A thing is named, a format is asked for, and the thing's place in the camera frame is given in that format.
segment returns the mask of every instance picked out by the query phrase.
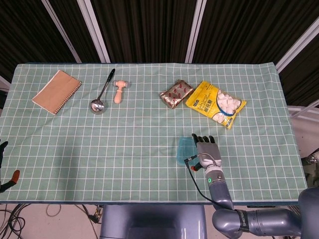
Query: yellow snack bag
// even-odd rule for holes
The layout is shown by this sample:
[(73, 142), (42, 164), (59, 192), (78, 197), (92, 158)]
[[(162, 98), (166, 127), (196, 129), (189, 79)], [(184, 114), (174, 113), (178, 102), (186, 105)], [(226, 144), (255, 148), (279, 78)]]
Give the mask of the yellow snack bag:
[(188, 98), (186, 105), (230, 129), (246, 101), (232, 98), (219, 88), (203, 81)]

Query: notebook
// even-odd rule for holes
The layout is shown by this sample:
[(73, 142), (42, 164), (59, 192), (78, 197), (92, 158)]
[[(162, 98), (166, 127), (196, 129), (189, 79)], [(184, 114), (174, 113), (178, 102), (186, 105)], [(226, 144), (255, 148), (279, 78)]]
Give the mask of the notebook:
[(81, 84), (80, 81), (59, 70), (32, 101), (55, 115)]

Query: hammer head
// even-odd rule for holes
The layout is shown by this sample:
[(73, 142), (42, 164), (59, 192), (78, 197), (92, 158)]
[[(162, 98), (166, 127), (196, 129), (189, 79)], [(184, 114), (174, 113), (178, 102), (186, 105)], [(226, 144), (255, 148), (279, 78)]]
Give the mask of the hammer head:
[(129, 82), (126, 82), (126, 81), (114, 81), (113, 82), (113, 85), (114, 86), (117, 86), (117, 87), (120, 87), (120, 88), (122, 88), (122, 87), (129, 87)]

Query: blue plastic cup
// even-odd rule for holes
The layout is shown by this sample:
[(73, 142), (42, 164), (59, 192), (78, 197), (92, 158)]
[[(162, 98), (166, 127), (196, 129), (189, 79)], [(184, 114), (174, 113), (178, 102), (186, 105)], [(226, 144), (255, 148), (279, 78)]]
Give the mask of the blue plastic cup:
[[(184, 160), (197, 155), (197, 148), (193, 137), (181, 137), (179, 138), (178, 149), (177, 149), (177, 163), (179, 165), (185, 165)], [(198, 163), (198, 159), (193, 159), (188, 164), (194, 166)]]

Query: white grid pattern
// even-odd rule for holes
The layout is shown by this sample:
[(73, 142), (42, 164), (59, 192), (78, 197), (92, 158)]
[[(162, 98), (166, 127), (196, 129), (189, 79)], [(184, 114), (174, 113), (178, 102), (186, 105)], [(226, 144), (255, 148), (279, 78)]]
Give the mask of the white grid pattern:
[[(103, 96), (108, 108), (88, 105), (108, 73), (130, 82), (123, 101), (116, 88)], [(56, 116), (31, 99), (63, 70), (82, 86)], [(178, 79), (194, 88), (202, 80), (245, 99), (230, 130), (181, 103), (171, 110), (159, 93)], [(178, 139), (212, 135), (234, 202), (296, 202), (306, 188), (287, 105), (273, 63), (261, 65), (82, 64), (18, 65), (0, 118), (8, 140), (3, 181), (15, 169), (19, 183), (0, 195), (12, 202), (205, 202), (184, 166), (176, 163)], [(202, 171), (196, 181), (209, 195)]]

